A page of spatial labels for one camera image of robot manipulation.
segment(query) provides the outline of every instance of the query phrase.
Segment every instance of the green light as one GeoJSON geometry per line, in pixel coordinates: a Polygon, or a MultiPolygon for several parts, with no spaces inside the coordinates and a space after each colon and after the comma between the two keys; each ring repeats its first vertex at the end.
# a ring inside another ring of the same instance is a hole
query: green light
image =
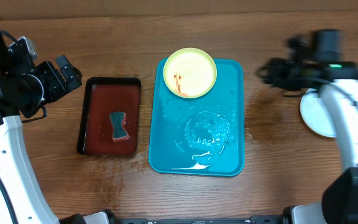
{"type": "Polygon", "coordinates": [[[330,64],[329,66],[331,68],[342,68],[342,65],[338,65],[338,64],[330,64]]]}

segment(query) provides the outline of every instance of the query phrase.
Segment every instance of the wooden board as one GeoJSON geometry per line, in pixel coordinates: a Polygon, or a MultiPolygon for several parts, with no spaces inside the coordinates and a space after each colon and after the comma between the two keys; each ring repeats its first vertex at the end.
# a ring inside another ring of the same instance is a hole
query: wooden board
{"type": "Polygon", "coordinates": [[[358,0],[0,0],[0,19],[358,10],[358,0]]]}
{"type": "Polygon", "coordinates": [[[83,83],[90,77],[142,81],[134,157],[77,154],[85,86],[48,105],[47,119],[24,125],[28,155],[52,211],[59,218],[104,208],[122,218],[247,217],[320,200],[341,173],[336,143],[306,128],[300,99],[281,97],[254,72],[271,57],[287,56],[286,38],[325,28],[343,30],[344,59],[358,62],[358,11],[0,21],[0,29],[35,41],[36,63],[65,54],[82,71],[83,83]],[[184,47],[243,66],[246,166],[237,177],[159,174],[149,166],[156,67],[184,47]]]}

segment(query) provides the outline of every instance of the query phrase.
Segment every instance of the wooden wall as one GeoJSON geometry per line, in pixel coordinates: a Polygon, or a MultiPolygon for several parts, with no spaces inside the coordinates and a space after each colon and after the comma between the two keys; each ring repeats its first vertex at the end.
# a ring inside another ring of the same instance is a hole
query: wooden wall
{"type": "Polygon", "coordinates": [[[0,0],[0,19],[358,10],[358,0],[0,0]]]}

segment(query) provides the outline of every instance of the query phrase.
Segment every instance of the table surface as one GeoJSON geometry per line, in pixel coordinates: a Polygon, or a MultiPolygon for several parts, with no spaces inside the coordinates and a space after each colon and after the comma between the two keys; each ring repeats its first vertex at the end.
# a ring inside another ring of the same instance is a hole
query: table surface
{"type": "Polygon", "coordinates": [[[205,16],[100,17],[0,21],[15,37],[35,41],[39,59],[65,54],[91,77],[142,81],[139,140],[130,158],[76,152],[85,85],[47,106],[48,118],[24,125],[25,144],[46,201],[59,217],[110,208],[118,217],[222,218],[279,214],[319,201],[341,173],[333,139],[313,134],[299,98],[283,98],[255,71],[286,57],[283,41],[298,33],[343,30],[344,59],[358,62],[358,11],[205,16]],[[159,174],[148,163],[155,72],[184,47],[231,58],[244,69],[246,165],[236,177],[159,174]]]}

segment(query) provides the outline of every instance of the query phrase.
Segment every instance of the yellow plate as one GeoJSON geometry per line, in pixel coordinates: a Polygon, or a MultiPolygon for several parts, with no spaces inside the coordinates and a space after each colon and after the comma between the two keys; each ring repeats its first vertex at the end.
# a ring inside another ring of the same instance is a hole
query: yellow plate
{"type": "Polygon", "coordinates": [[[172,93],[196,98],[209,92],[216,81],[216,64],[206,52],[196,48],[180,49],[164,65],[164,82],[172,93]]]}

